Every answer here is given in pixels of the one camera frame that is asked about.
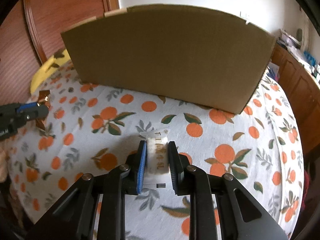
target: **metal screw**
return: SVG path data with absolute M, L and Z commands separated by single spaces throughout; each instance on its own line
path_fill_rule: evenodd
M 226 180 L 233 180 L 233 176 L 232 176 L 232 174 L 230 174 L 230 173 L 224 174 L 223 177 L 224 177 L 224 179 L 226 179 Z
M 85 173 L 81 176 L 81 178 L 83 180 L 90 180 L 92 178 L 92 174 L 91 173 Z
M 129 165 L 128 164 L 122 164 L 122 165 L 120 165 L 119 169 L 121 169 L 121 171 L 127 171 L 129 169 Z
M 188 166 L 187 166 L 187 170 L 188 170 L 188 171 L 195 171 L 195 170 L 196 170 L 196 166 L 194 166 L 194 165 L 188 165 Z

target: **wooden door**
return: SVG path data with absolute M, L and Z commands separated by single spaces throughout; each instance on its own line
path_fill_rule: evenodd
M 292 59 L 287 51 L 286 53 L 287 55 L 285 55 L 285 59 L 283 60 L 283 66 L 279 69 L 279 85 L 284 90 L 290 102 L 290 95 L 298 81 L 299 71 L 302 66 L 295 59 Z
M 0 26 L 0 105 L 24 103 L 39 66 L 19 0 Z
M 298 125 L 303 154 L 307 155 L 320 143 L 320 104 L 316 102 L 303 124 Z
M 284 61 L 284 57 L 285 57 L 285 52 L 286 52 L 286 50 L 283 49 L 279 44 L 275 45 L 275 48 L 274 48 L 273 54 L 272 54 L 272 58 L 271 58 L 271 62 L 280 67 L 279 73 L 283 69 L 282 65 L 283 65 L 283 61 Z
M 292 111 L 297 120 L 298 128 L 300 128 L 299 125 L 305 121 L 306 117 L 311 113 L 316 104 L 316 95 L 313 93 L 314 85 L 312 77 L 308 75 L 306 70 L 301 68 L 301 71 L 298 73 L 298 81 L 288 97 Z
M 41 62 L 64 47 L 60 33 L 82 20 L 101 17 L 106 0 L 24 0 L 26 18 Z

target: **red cloth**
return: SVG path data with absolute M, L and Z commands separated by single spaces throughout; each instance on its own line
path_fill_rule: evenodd
M 310 177 L 309 174 L 304 171 L 304 184 L 303 184 L 303 195 L 302 195 L 302 202 L 301 202 L 301 211 L 303 211 L 306 207 L 304 201 L 306 199 L 307 193 L 308 193 L 308 188 L 310 185 Z

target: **cardboard box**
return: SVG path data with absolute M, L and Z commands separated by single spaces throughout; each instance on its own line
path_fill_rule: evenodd
M 164 4 L 112 11 L 61 36 L 84 82 L 235 114 L 255 91 L 276 42 L 237 16 Z

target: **white candy wrapper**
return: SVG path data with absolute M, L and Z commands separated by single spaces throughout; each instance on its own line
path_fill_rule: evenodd
M 168 128 L 141 132 L 147 141 L 147 161 L 143 179 L 143 187 L 172 188 L 168 159 Z

